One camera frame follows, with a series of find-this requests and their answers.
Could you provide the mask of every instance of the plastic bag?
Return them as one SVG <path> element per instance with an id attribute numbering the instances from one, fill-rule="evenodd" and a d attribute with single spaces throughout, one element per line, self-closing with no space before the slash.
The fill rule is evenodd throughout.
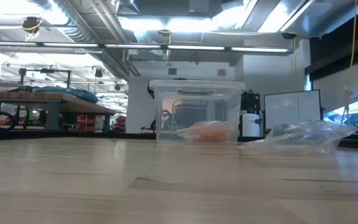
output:
<path id="1" fill-rule="evenodd" d="M 342 138 L 356 131 L 355 127 L 328 121 L 310 121 L 299 125 L 278 124 L 265 139 L 249 142 L 246 146 L 282 151 L 307 149 L 331 152 L 337 148 Z"/>
<path id="2" fill-rule="evenodd" d="M 198 122 L 189 128 L 176 130 L 176 134 L 189 142 L 228 142 L 236 136 L 236 124 L 230 121 Z"/>

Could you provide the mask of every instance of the wall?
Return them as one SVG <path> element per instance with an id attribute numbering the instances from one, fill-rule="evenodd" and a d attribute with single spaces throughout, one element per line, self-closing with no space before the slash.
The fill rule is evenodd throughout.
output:
<path id="1" fill-rule="evenodd" d="M 344 106 L 344 90 L 349 81 L 349 69 L 341 70 L 313 82 L 313 88 L 320 90 L 321 106 L 325 113 Z M 353 79 L 350 90 L 358 92 L 358 64 L 353 66 Z M 358 98 L 351 98 L 349 103 L 358 101 Z"/>
<path id="2" fill-rule="evenodd" d="M 154 100 L 147 92 L 149 81 L 136 77 L 129 79 L 127 133 L 140 133 L 141 127 L 154 120 Z"/>
<path id="3" fill-rule="evenodd" d="M 174 79 L 186 78 L 197 80 L 233 81 L 234 67 L 226 62 L 134 62 L 142 78 L 148 79 Z M 168 75 L 168 68 L 177 68 L 177 75 Z M 218 69 L 226 69 L 226 76 L 218 76 Z"/>
<path id="4" fill-rule="evenodd" d="M 261 95 L 260 105 L 264 109 L 266 94 L 305 90 L 304 71 L 308 65 L 310 43 L 309 40 L 300 40 L 294 54 L 288 56 L 244 55 L 236 65 L 235 77 L 241 81 L 242 75 L 246 88 Z"/>

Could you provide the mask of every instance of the teal object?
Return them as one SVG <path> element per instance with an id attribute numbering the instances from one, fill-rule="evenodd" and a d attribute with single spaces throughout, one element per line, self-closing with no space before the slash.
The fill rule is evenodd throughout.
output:
<path id="1" fill-rule="evenodd" d="M 34 93 L 66 93 L 91 103 L 98 102 L 96 95 L 89 91 L 77 90 L 73 88 L 62 88 L 59 86 L 45 86 L 34 90 Z"/>

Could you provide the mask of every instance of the table surface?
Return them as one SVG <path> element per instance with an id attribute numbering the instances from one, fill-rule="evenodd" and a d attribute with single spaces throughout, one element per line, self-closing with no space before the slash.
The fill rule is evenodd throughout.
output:
<path id="1" fill-rule="evenodd" d="M 20 92 L 0 92 L 0 98 L 4 99 L 15 99 L 15 100 L 34 100 L 31 103 L 11 103 L 14 105 L 28 106 L 32 108 L 40 108 L 47 110 L 48 106 L 46 103 L 39 103 L 37 100 L 64 100 L 66 103 L 62 104 L 60 109 L 61 112 L 67 113 L 109 113 L 115 114 L 116 111 L 96 105 L 94 103 L 81 100 L 75 96 L 64 93 L 20 93 Z"/>
<path id="2" fill-rule="evenodd" d="M 358 150 L 0 141 L 0 223 L 358 223 Z"/>

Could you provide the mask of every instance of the plastic container lid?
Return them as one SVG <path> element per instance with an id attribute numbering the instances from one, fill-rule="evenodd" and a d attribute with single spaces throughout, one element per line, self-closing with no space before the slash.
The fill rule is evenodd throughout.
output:
<path id="1" fill-rule="evenodd" d="M 152 80 L 150 89 L 154 87 L 201 87 L 201 88 L 231 88 L 245 90 L 246 84 L 241 82 L 199 81 L 199 80 Z"/>

